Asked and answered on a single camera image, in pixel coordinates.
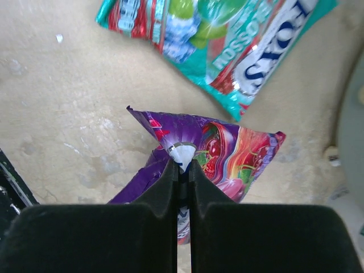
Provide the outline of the purple Fox's berries packet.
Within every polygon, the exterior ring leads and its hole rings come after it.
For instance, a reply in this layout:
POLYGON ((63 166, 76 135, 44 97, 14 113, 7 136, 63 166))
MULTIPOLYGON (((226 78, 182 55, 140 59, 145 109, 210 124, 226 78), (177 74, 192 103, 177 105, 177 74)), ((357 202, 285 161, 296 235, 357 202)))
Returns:
POLYGON ((266 133, 199 115, 127 111, 158 141, 143 168, 109 202, 131 203, 162 175, 169 160, 188 172, 192 160, 234 202, 241 202, 278 153, 286 135, 266 133))

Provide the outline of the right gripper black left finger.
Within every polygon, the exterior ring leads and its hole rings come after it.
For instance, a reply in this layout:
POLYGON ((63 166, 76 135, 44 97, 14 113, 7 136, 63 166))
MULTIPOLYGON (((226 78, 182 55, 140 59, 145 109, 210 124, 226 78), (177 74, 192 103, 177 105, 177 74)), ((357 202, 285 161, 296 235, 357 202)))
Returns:
POLYGON ((122 205, 38 205, 11 224, 2 272, 176 272, 178 167, 122 205))

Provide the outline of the teal mint blossom Fox's packet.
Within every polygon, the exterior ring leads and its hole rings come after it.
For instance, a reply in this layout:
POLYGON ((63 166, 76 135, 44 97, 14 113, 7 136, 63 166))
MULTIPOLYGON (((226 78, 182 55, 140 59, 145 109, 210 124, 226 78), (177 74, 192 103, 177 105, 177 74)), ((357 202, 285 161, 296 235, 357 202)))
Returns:
POLYGON ((96 22, 148 40, 239 121, 296 41, 337 1, 103 1, 96 22))

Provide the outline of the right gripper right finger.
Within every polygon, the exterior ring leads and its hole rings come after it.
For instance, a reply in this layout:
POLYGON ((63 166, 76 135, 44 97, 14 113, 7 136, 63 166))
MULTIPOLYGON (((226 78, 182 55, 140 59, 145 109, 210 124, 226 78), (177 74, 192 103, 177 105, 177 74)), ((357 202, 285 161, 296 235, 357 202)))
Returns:
POLYGON ((342 218, 330 207, 237 204, 189 167, 193 272, 362 272, 342 218))

